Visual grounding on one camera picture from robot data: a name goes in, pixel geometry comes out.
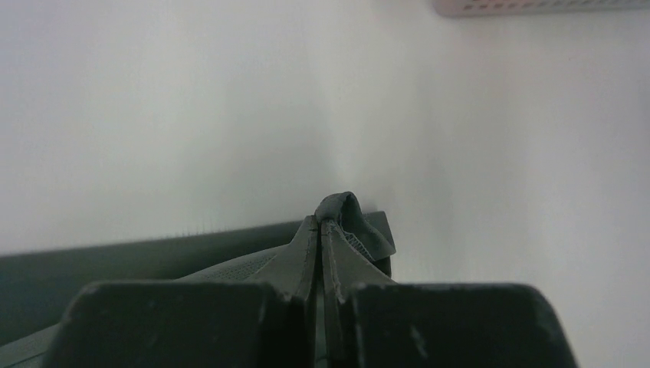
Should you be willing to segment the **dark grey t shirt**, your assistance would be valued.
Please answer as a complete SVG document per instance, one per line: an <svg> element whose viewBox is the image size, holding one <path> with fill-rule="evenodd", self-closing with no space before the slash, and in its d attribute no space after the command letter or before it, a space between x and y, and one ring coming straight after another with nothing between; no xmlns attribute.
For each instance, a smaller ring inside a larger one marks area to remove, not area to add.
<svg viewBox="0 0 650 368"><path fill-rule="evenodd" d="M360 208L351 192L327 196L317 206L314 275L314 365L329 366L320 230L332 220L347 242L391 278L394 244ZM246 281L280 254L299 227L249 230L102 245L1 259L1 365L46 367L45 354L62 318L88 285L124 281Z"/></svg>

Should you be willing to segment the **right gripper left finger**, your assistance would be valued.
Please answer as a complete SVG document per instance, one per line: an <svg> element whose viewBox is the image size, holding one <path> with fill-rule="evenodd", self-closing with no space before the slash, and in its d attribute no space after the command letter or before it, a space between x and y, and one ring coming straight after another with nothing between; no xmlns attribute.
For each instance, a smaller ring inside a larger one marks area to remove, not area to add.
<svg viewBox="0 0 650 368"><path fill-rule="evenodd" d="M312 367L319 230L246 281L90 284L65 312L46 367Z"/></svg>

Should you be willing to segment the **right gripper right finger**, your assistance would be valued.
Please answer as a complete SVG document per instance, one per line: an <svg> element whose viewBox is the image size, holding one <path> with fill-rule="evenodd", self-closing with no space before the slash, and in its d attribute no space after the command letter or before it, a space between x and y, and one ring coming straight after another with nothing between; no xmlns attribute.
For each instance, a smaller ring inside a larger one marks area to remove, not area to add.
<svg viewBox="0 0 650 368"><path fill-rule="evenodd" d="M547 299L527 284L399 284L320 230L331 367L575 367Z"/></svg>

